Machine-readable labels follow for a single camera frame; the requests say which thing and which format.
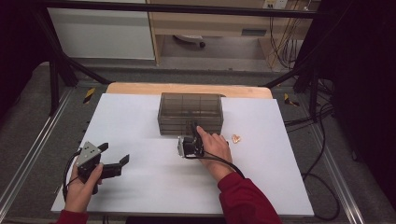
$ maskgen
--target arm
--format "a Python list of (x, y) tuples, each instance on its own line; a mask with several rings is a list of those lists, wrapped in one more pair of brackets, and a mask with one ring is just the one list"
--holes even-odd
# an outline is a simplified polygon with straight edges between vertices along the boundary
[(72, 175), (70, 177), (69, 188), (66, 197), (64, 210), (59, 216), (57, 224), (85, 224), (88, 220), (87, 206), (92, 196), (92, 190), (95, 184), (100, 180), (103, 170), (103, 164), (100, 163), (92, 171), (90, 178), (84, 184), (78, 178), (78, 168), (73, 165)]
[(281, 223), (274, 207), (250, 179), (231, 173), (220, 180), (218, 187), (228, 224)]
[[(231, 150), (222, 135), (206, 133), (197, 127), (205, 151), (233, 162)], [(281, 223), (274, 207), (250, 179), (243, 179), (230, 166), (220, 161), (201, 160), (218, 181), (221, 207), (228, 224)]]

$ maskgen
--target white tabletop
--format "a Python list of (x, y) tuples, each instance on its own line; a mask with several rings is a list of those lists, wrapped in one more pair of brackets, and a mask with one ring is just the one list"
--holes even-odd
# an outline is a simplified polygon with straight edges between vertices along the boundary
[[(161, 136), (160, 95), (103, 94), (82, 144), (99, 146), (104, 164), (130, 154), (122, 175), (105, 179), (89, 212), (145, 216), (217, 216), (219, 189), (198, 161), (177, 155), (177, 137)], [(276, 100), (221, 98), (222, 134), (233, 163), (252, 179), (281, 216), (313, 216)], [(234, 144), (232, 134), (241, 136)], [(51, 211), (64, 208), (62, 191)]]

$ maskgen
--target gray floor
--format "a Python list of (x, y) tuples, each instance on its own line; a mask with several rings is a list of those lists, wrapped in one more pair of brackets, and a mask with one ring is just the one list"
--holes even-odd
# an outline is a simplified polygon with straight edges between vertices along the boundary
[[(202, 52), (197, 46), (179, 42), (171, 36), (167, 39), (163, 51), (163, 63), (159, 66), (147, 62), (134, 62), (117, 68), (99, 68), (92, 70), (117, 81), (134, 82), (176, 82), (223, 85), (257, 86), (280, 76), (265, 66), (254, 39), (206, 38), (206, 49)], [(79, 76), (81, 83), (91, 85), (85, 76)], [(299, 119), (305, 116), (300, 106), (285, 105), (284, 93), (292, 101), (299, 98), (292, 90), (294, 80), (290, 79), (281, 86), (273, 88), (284, 120)], [(100, 94), (106, 86), (98, 86), (89, 104), (82, 103), (89, 87), (78, 86), (73, 90), (62, 116), (56, 124), (35, 165), (24, 182), (21, 190), (7, 212), (4, 223), (46, 223), (56, 219), (50, 212), (55, 198), (54, 191), (61, 185), (66, 160), (76, 151), (88, 127)], [(30, 146), (44, 126), (50, 111), (49, 72), (46, 66), (38, 67), (19, 102), (12, 107), (0, 121), (0, 159), (7, 169), (0, 169), (0, 190), (4, 192)], [(357, 206), (366, 223), (396, 223), (395, 211), (375, 183), (366, 165), (351, 159), (347, 145), (337, 119), (327, 117), (324, 120), (327, 144), (339, 165), (343, 176), (353, 194)], [(318, 155), (312, 130), (307, 127), (289, 133), (290, 142), (300, 170), (306, 171)], [(322, 177), (332, 186), (332, 180), (323, 161), (314, 169), (314, 174)], [(330, 193), (318, 181), (308, 178), (307, 192), (316, 214), (329, 217), (335, 210)], [(93, 216), (91, 220), (100, 220)], [(123, 221), (124, 217), (111, 217), (110, 223)], [(284, 218), (285, 223), (322, 223), (314, 217), (295, 219)], [(331, 223), (349, 223), (346, 212)]]

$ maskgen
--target person's left hand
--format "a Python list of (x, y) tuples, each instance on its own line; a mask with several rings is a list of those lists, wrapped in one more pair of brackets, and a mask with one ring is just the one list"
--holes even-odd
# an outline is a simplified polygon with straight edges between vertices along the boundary
[(92, 171), (90, 178), (88, 178), (87, 182), (84, 184), (78, 178), (77, 166), (75, 164), (73, 165), (72, 175), (70, 177), (72, 182), (69, 184), (64, 210), (75, 213), (85, 213), (87, 211), (93, 188), (96, 183), (101, 184), (99, 178), (102, 174), (102, 170), (103, 164), (99, 163)]

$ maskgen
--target red shirt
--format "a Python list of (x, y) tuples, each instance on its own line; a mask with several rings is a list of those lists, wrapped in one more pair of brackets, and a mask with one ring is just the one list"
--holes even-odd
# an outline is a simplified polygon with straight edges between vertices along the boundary
[[(265, 195), (237, 173), (226, 175), (218, 183), (221, 207), (227, 224), (282, 223)], [(57, 224), (85, 224), (86, 213), (63, 210)]]

